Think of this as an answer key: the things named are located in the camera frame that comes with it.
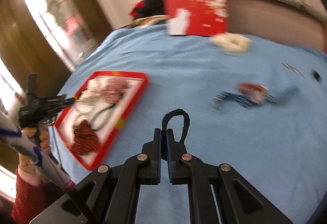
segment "person's arm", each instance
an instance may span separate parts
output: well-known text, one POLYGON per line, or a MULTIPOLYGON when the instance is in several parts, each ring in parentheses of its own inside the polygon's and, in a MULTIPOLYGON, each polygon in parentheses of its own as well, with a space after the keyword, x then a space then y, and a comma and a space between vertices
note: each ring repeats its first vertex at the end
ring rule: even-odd
MULTIPOLYGON (((22 131, 27 137, 36 133, 35 128, 25 128, 22 131)), ((50 153, 49 134, 47 130, 40 132, 43 151, 50 153)), ((46 209, 44 183, 41 174, 29 161, 29 158, 19 153, 19 165, 16 169, 16 199, 11 212, 17 224, 29 224, 30 221, 46 209)))

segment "open red box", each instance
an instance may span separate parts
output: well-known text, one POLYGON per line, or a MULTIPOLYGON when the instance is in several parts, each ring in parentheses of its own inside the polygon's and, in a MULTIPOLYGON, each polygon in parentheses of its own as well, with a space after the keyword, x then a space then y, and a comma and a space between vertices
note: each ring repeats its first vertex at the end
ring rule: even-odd
MULTIPOLYGON (((87 155, 78 155, 74 152, 71 154, 75 159, 87 170, 94 170, 99 165, 107 154, 113 140, 122 129, 128 114, 136 105, 137 101, 143 94, 146 86, 149 83, 147 74, 140 72, 120 72, 120 71, 96 71, 94 72, 75 93, 75 98, 78 98, 82 91, 87 88, 88 82, 91 79, 97 78, 99 81, 105 81, 108 78, 125 77, 129 82, 129 88, 123 98, 114 107, 108 123, 99 131, 95 132, 99 138, 99 147, 87 155)), ((99 99, 99 109, 105 105, 105 101, 99 99)), ((76 110, 73 106, 66 108, 61 113, 60 117, 55 122, 55 127, 64 144, 68 147, 74 140, 72 129, 73 118, 76 115, 76 110)))

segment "brown scrunchie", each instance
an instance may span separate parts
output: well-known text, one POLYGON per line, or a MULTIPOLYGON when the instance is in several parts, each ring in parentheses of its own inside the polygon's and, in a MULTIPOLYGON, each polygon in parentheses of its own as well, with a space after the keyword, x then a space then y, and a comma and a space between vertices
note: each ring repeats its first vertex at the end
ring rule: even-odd
POLYGON ((87 120, 83 120, 79 126, 74 128, 74 136, 75 142, 71 145, 70 150, 79 155, 86 155, 99 145, 99 139, 87 120))
POLYGON ((120 95, 124 94, 128 88, 128 82, 124 77, 115 77, 107 80, 105 87, 100 95, 109 104, 115 104, 119 101, 120 95))

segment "white scrunchie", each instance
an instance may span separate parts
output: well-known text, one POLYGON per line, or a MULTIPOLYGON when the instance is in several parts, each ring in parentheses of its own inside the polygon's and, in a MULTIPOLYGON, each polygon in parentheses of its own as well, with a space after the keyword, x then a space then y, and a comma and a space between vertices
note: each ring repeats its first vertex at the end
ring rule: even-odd
POLYGON ((249 38, 244 37, 241 34, 233 34, 228 32, 212 36, 210 41, 218 46, 221 46, 223 52, 237 56, 245 54, 252 44, 252 40, 249 38))

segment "pink cuff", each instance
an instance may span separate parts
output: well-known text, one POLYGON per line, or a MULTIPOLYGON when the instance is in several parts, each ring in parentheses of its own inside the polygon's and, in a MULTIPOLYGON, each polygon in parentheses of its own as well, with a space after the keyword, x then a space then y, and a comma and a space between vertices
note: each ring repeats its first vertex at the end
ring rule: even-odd
POLYGON ((18 174, 24 182, 29 183, 30 185, 39 186, 41 184, 40 177, 23 171, 19 166, 18 166, 18 174))

